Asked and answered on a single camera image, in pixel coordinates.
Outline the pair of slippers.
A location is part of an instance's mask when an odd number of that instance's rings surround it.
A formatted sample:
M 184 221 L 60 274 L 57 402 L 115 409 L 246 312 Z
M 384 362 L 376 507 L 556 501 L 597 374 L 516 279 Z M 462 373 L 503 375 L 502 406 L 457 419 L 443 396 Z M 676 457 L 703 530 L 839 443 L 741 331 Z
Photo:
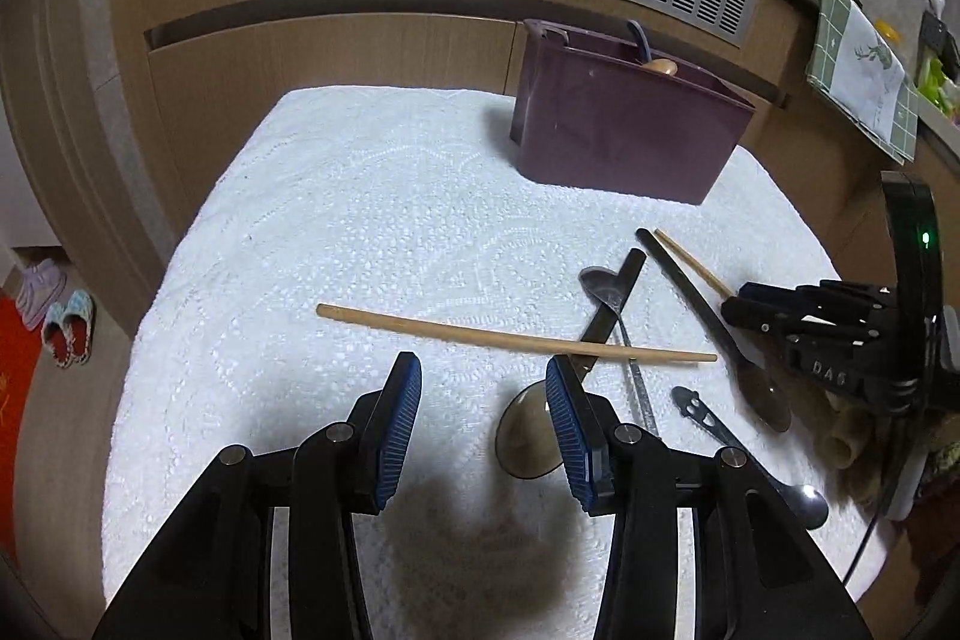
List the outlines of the pair of slippers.
M 41 339 L 59 369 L 86 364 L 91 356 L 96 305 L 85 289 L 71 292 L 64 304 L 54 302 L 46 312 Z

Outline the blue rice paddle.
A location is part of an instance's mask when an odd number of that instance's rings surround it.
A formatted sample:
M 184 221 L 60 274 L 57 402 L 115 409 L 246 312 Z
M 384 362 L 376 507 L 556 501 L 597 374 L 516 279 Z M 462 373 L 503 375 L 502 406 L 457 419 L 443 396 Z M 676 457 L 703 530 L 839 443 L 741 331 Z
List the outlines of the blue rice paddle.
M 643 26 L 636 19 L 628 19 L 626 27 L 630 31 L 633 41 L 635 41 L 636 49 L 638 49 L 638 62 L 641 65 L 649 64 L 652 60 L 652 50 Z

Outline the yellow lid jar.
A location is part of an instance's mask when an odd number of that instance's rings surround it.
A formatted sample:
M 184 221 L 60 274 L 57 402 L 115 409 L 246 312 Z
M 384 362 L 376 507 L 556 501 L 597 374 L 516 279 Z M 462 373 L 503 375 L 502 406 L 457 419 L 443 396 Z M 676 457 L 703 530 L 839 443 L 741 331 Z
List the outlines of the yellow lid jar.
M 896 46 L 901 42 L 901 34 L 892 25 L 889 25 L 885 19 L 876 19 L 874 28 L 880 34 L 884 41 L 889 42 L 890 46 Z

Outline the smiley face steel spoon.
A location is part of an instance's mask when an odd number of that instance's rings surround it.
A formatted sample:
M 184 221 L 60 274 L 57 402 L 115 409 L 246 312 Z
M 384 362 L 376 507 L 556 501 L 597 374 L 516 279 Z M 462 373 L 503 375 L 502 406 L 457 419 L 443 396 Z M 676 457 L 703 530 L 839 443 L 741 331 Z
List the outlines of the smiley face steel spoon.
M 700 395 L 693 392 L 692 388 L 680 385 L 674 386 L 670 390 L 670 398 L 672 398 L 675 408 L 679 409 L 679 413 L 683 417 L 693 420 L 700 429 L 708 432 L 721 445 L 737 448 L 737 450 L 745 453 L 750 461 L 757 466 L 760 473 L 766 477 L 766 481 L 770 482 L 771 487 L 775 489 L 779 497 L 788 505 L 789 510 L 793 512 L 805 530 L 818 530 L 827 523 L 828 513 L 830 513 L 827 499 L 814 486 L 809 486 L 809 484 L 784 484 L 784 482 L 776 479 L 754 457 L 754 454 L 729 431 L 729 427 L 706 406 Z

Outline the black handled steel spoon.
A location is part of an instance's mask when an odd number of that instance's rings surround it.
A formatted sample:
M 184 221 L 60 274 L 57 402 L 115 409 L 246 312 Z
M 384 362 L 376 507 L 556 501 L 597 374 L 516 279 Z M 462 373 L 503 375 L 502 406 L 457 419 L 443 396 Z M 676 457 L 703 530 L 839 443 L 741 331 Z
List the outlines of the black handled steel spoon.
M 781 386 L 766 374 L 763 367 L 755 364 L 740 351 L 737 341 L 727 330 L 724 321 L 700 294 L 697 286 L 688 279 L 680 265 L 670 257 L 670 253 L 654 237 L 651 230 L 640 227 L 636 230 L 636 237 L 646 248 L 647 255 L 656 260 L 664 271 L 664 275 L 680 292 L 683 300 L 692 307 L 693 312 L 703 323 L 704 330 L 708 331 L 713 342 L 721 349 L 721 353 L 729 360 L 729 364 L 734 367 L 737 388 L 748 408 L 752 409 L 773 431 L 778 434 L 788 432 L 793 424 L 793 411 Z

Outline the green white kitchen towel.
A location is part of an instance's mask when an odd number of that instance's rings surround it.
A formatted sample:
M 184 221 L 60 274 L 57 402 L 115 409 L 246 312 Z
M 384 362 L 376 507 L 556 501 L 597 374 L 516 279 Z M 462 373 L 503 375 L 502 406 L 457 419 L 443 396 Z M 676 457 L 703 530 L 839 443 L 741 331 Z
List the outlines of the green white kitchen towel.
M 892 47 L 854 0 L 818 0 L 807 83 L 898 164 L 918 140 L 919 94 Z

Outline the red floor mat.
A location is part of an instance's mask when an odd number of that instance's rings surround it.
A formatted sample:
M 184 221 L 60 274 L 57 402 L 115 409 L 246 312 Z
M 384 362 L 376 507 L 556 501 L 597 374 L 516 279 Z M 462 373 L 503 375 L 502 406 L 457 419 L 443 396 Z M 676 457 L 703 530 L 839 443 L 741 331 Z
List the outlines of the red floor mat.
M 0 301 L 0 534 L 2 551 L 16 559 L 14 542 L 14 465 L 34 369 L 41 356 L 41 338 L 21 321 L 14 300 Z

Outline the purple utensil holder box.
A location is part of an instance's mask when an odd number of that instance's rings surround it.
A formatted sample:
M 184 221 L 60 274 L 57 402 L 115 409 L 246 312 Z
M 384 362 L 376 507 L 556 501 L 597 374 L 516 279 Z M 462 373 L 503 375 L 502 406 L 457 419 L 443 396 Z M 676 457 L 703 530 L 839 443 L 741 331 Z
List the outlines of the purple utensil holder box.
M 754 117 L 713 73 L 679 57 L 650 70 L 625 39 L 542 19 L 527 39 L 509 138 L 537 184 L 699 205 Z

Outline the wooden spoon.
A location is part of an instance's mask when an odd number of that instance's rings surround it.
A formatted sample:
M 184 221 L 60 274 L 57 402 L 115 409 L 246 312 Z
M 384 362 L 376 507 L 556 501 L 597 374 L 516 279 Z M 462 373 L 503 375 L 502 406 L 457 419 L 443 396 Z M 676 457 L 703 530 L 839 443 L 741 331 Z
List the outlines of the wooden spoon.
M 665 76 L 675 76 L 679 73 L 679 65 L 670 58 L 651 58 L 649 62 L 643 64 L 643 68 L 654 73 L 665 74 Z

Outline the grey shoes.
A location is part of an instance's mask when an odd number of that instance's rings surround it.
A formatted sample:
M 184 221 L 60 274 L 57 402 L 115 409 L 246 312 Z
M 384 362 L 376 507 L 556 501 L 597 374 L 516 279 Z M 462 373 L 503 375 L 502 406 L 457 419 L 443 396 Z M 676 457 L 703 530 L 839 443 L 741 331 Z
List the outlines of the grey shoes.
M 14 303 L 26 330 L 34 331 L 43 323 L 47 309 L 60 298 L 67 284 L 67 275 L 52 259 L 21 271 L 20 291 Z

